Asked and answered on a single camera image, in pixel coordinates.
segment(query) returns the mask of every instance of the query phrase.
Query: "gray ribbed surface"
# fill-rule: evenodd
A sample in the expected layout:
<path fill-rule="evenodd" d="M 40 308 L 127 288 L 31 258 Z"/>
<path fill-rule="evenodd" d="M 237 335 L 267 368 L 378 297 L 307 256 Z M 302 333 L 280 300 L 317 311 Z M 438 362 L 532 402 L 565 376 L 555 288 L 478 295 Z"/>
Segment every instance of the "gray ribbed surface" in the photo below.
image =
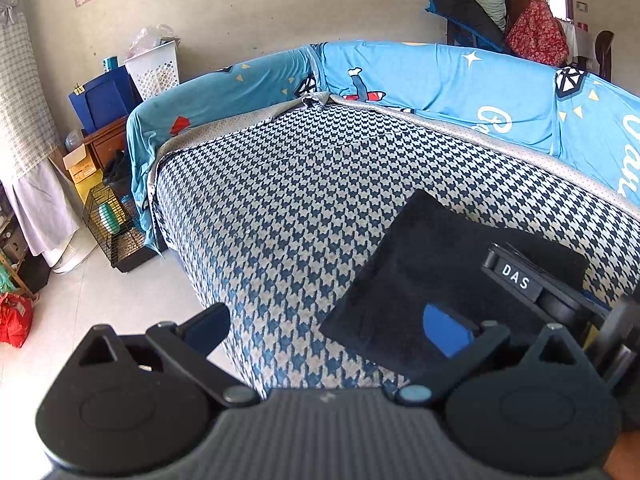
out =
<path fill-rule="evenodd" d="M 76 480 L 63 472 L 49 480 Z M 442 433 L 431 412 L 380 390 L 274 390 L 223 413 L 188 457 L 140 480 L 515 480 L 481 465 Z M 606 480 L 599 470 L 561 477 Z"/>

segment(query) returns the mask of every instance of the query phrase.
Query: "white laundry basket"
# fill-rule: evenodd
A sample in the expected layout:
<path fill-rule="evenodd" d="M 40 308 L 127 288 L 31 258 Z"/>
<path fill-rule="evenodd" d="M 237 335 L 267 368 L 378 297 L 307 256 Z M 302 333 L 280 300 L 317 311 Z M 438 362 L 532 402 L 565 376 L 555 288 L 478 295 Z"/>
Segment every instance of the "white laundry basket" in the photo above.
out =
<path fill-rule="evenodd" d="M 170 41 L 124 62 L 143 101 L 180 84 L 177 51 Z"/>

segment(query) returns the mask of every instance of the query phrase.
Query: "blue storage box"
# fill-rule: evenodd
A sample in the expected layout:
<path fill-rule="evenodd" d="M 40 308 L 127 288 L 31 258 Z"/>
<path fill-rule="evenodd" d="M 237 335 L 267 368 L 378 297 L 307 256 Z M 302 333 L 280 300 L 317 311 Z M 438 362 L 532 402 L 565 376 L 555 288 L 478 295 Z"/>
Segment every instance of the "blue storage box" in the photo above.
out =
<path fill-rule="evenodd" d="M 82 126 L 88 134 L 129 115 L 142 100 L 125 66 L 89 81 L 83 92 L 69 94 Z"/>

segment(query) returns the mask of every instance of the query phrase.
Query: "floor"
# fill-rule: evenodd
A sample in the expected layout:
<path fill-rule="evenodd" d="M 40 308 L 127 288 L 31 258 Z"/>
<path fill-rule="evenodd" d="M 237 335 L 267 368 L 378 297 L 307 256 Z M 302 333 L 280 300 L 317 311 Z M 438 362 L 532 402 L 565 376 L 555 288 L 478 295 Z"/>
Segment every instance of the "floor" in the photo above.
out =
<path fill-rule="evenodd" d="M 35 304 L 25 344 L 21 349 L 0 344 L 0 478 L 36 480 L 50 471 L 35 413 L 94 324 L 108 323 L 117 333 L 140 333 L 160 320 L 181 323 L 200 310 L 189 280 L 169 255 L 122 274 L 111 269 L 98 248 L 71 272 L 52 273 Z M 209 359 L 235 373 L 221 348 Z"/>

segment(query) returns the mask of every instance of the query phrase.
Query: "curtain bow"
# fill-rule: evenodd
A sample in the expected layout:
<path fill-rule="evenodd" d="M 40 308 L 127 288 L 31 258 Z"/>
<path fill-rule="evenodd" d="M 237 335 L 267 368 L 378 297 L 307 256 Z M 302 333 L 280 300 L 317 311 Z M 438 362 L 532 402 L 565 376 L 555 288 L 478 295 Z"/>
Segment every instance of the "curtain bow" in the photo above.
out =
<path fill-rule="evenodd" d="M 9 25 L 11 22 L 12 25 L 15 25 L 19 12 L 17 0 L 0 0 L 0 23 Z"/>

